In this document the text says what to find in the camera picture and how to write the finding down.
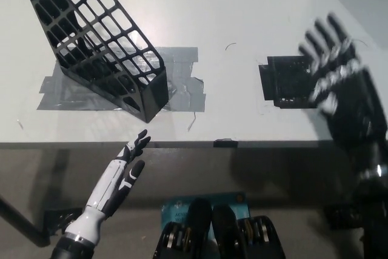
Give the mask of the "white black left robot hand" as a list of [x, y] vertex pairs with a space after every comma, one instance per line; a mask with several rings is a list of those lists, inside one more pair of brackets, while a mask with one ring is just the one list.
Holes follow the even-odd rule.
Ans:
[[143, 171], [145, 162], [139, 160], [129, 171], [126, 169], [135, 158], [142, 155], [143, 148], [150, 140], [147, 131], [143, 130], [135, 140], [129, 141], [122, 148], [101, 175], [85, 210], [95, 210], [102, 213], [104, 218], [111, 217], [118, 210]]

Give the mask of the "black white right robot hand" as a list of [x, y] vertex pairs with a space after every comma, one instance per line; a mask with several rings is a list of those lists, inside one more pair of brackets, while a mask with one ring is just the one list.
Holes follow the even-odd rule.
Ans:
[[326, 120], [333, 141], [347, 151], [385, 148], [387, 119], [378, 91], [337, 15], [316, 19], [305, 39], [298, 50], [309, 60], [309, 103]]

